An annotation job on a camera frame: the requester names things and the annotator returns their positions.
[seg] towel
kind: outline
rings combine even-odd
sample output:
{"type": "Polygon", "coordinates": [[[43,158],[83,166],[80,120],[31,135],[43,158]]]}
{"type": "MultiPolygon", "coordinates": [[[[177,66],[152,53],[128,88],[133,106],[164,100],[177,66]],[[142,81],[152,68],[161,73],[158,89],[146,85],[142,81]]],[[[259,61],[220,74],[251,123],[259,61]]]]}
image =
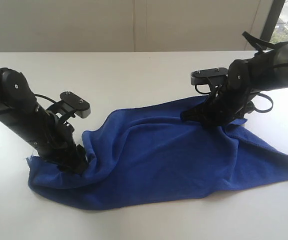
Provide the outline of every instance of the towel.
{"type": "Polygon", "coordinates": [[[80,176],[32,156],[28,185],[47,199],[85,210],[204,198],[288,180],[288,155],[241,126],[180,120],[204,96],[119,109],[82,140],[89,167],[80,176]]]}

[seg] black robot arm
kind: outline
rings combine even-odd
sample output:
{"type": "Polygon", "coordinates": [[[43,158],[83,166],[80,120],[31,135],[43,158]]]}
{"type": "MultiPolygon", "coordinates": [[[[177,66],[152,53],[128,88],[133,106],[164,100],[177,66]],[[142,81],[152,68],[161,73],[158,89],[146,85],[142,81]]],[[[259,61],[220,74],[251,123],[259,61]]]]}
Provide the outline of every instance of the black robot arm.
{"type": "Polygon", "coordinates": [[[181,113],[183,121],[196,121],[204,126],[222,126],[244,114],[260,111],[251,100],[260,93],[288,88],[288,42],[272,44],[244,32],[243,36],[258,51],[251,59],[237,59],[226,68],[199,70],[191,73],[191,84],[208,84],[211,92],[206,100],[181,113]],[[272,50],[264,52],[263,47],[272,50]]]}
{"type": "Polygon", "coordinates": [[[44,161],[62,171],[82,174],[88,166],[85,150],[75,144],[74,128],[67,120],[75,115],[87,117],[89,103],[66,91],[61,101],[45,110],[36,96],[40,95],[30,90],[22,73],[0,68],[0,121],[34,147],[44,161]]]}

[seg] blue towel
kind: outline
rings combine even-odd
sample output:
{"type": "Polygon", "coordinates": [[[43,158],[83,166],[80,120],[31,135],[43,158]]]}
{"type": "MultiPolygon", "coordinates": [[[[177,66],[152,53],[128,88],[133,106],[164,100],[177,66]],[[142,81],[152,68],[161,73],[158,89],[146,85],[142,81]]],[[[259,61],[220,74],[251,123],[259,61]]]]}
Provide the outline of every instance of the blue towel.
{"type": "Polygon", "coordinates": [[[90,164],[82,176],[34,156],[28,185],[65,205],[106,210],[288,180],[288,155],[240,126],[246,120],[211,129],[180,120],[204,100],[116,110],[100,129],[83,133],[90,164]]]}

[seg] microfiber cloth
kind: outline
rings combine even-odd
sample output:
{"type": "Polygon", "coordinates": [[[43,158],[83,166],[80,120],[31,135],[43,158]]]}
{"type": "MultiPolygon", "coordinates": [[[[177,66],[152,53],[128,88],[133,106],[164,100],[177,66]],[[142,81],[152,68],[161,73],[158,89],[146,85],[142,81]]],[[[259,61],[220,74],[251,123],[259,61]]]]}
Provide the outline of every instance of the microfiber cloth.
{"type": "Polygon", "coordinates": [[[28,185],[50,200],[86,210],[199,199],[288,180],[288,155],[241,126],[203,128],[179,114],[203,96],[112,112],[82,135],[89,160],[80,176],[28,159],[28,185]]]}

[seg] table surface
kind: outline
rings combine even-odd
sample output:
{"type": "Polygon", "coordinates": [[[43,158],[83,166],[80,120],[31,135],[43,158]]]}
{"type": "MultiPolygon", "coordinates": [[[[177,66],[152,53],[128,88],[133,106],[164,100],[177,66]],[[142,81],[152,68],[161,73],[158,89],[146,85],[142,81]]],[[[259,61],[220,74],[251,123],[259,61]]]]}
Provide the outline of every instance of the table surface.
{"type": "MultiPolygon", "coordinates": [[[[99,128],[113,110],[195,96],[190,72],[228,67],[234,59],[253,54],[0,53],[0,68],[23,72],[34,93],[58,100],[61,92],[69,90],[89,101],[91,115],[70,121],[80,142],[84,130],[99,128]]],[[[269,95],[274,99],[274,109],[247,115],[246,128],[288,154],[288,89],[269,95]]],[[[255,103],[262,109],[269,106],[260,97],[255,103]]],[[[32,151],[0,123],[0,239],[288,239],[288,181],[217,192],[203,199],[86,211],[54,203],[28,188],[25,158],[32,151]]]]}

